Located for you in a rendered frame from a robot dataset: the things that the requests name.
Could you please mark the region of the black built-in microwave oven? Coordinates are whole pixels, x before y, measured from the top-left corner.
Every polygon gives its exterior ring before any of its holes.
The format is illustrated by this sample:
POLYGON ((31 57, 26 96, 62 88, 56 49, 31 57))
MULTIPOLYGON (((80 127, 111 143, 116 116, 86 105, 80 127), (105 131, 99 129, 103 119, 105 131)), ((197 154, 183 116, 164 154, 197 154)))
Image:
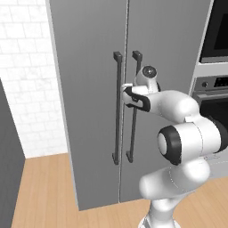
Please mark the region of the black built-in microwave oven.
POLYGON ((214 0, 199 62, 228 62, 228 0, 214 0))

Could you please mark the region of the steel built-in oven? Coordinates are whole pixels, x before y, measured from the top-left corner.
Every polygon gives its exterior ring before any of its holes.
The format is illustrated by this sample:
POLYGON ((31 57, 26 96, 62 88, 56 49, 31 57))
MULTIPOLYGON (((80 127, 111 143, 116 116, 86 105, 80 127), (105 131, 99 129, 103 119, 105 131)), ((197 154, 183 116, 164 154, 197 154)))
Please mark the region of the steel built-in oven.
MULTIPOLYGON (((225 94, 228 93, 228 75, 196 77, 191 96, 193 94, 225 94)), ((197 102, 199 112, 203 117, 219 121, 228 132, 228 98, 197 102)), ((210 178, 228 176, 228 146, 215 154, 207 155, 205 160, 211 168, 210 178)))

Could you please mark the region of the dark grey cabinet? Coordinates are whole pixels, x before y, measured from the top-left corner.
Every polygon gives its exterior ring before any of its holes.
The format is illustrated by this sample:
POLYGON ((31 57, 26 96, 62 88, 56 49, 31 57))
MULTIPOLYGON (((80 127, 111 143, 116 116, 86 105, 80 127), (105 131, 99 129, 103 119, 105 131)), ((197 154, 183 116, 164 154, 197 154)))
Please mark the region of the dark grey cabinet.
POLYGON ((20 139, 0 80, 0 228, 11 228, 25 163, 20 139))

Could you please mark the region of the grey fridge door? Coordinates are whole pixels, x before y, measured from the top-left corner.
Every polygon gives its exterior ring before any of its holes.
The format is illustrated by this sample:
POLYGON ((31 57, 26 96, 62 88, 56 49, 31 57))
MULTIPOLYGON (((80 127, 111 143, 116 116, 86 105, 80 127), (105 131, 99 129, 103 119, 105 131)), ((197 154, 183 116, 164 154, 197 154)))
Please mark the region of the grey fridge door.
MULTIPOLYGON (((130 0, 126 82, 135 78, 133 51, 142 54, 142 65, 158 72, 163 91, 187 94, 196 66, 201 38, 211 0, 130 0)), ((133 111, 125 108, 123 151, 130 149, 133 111)), ((170 163, 162 157, 157 144, 159 130, 172 123, 157 115, 137 112, 134 136, 134 160, 122 157, 122 202, 138 200, 139 181, 170 163)))
POLYGON ((49 0, 49 7, 77 206, 116 204, 113 53, 125 51, 126 0, 49 0))

